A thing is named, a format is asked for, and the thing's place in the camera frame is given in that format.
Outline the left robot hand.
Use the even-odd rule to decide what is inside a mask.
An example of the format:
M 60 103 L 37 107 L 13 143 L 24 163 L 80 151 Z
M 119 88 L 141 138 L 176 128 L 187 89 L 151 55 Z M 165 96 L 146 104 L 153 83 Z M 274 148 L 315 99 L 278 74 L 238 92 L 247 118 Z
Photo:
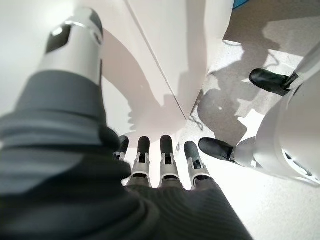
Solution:
M 210 177 L 143 183 L 118 160 L 101 90 L 103 27 L 89 7 L 55 27 L 15 110 L 0 119 L 3 240 L 249 240 Z

